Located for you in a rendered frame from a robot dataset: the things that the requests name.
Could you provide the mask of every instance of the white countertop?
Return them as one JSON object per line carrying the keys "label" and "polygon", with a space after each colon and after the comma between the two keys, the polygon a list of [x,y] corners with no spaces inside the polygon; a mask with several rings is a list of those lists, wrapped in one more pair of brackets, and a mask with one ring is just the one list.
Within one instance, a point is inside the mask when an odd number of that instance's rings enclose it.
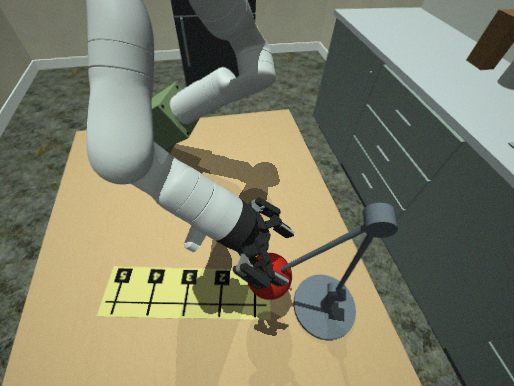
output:
{"label": "white countertop", "polygon": [[421,8],[335,15],[514,187],[514,90],[497,83],[509,62],[477,69],[476,42]]}

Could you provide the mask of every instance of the green block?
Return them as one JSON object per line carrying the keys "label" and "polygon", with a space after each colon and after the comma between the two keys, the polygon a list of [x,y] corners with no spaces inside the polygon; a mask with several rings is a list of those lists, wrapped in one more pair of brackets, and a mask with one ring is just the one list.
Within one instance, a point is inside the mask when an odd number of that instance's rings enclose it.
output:
{"label": "green block", "polygon": [[170,100],[178,92],[175,82],[152,98],[153,140],[167,152],[187,139],[198,122],[183,125],[173,116]]}

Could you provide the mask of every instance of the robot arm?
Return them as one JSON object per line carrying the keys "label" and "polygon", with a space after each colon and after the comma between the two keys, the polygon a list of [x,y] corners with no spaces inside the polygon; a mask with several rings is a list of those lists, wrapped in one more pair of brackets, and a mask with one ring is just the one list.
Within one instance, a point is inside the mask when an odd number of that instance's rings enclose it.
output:
{"label": "robot arm", "polygon": [[[186,124],[275,80],[273,59],[246,0],[191,3],[211,32],[230,41],[240,76],[221,68],[179,92],[170,107]],[[287,284],[267,254],[269,228],[293,236],[278,208],[260,199],[243,202],[153,142],[153,34],[142,0],[87,0],[87,17],[92,168],[109,182],[134,185],[191,224],[188,249],[195,251],[209,236],[241,255],[234,272],[255,287]],[[261,213],[271,220],[264,222]]]}

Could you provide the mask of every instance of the gray lamp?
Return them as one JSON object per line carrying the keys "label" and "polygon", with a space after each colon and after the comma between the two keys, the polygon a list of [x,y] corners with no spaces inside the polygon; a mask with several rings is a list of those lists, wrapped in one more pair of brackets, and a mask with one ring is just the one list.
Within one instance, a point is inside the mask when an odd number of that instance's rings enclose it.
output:
{"label": "gray lamp", "polygon": [[294,296],[294,311],[302,327],[318,339],[334,340],[346,335],[355,322],[355,302],[345,283],[366,251],[373,237],[389,237],[396,233],[394,208],[385,203],[364,208],[364,225],[284,265],[282,272],[319,255],[361,233],[366,238],[357,250],[341,281],[326,275],[305,279]]}

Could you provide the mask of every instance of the yellow mat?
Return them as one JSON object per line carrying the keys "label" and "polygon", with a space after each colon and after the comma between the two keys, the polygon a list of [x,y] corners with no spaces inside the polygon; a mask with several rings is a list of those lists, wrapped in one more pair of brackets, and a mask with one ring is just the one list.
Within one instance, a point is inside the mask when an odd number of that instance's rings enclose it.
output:
{"label": "yellow mat", "polygon": [[270,301],[231,271],[114,267],[97,316],[268,319]]}

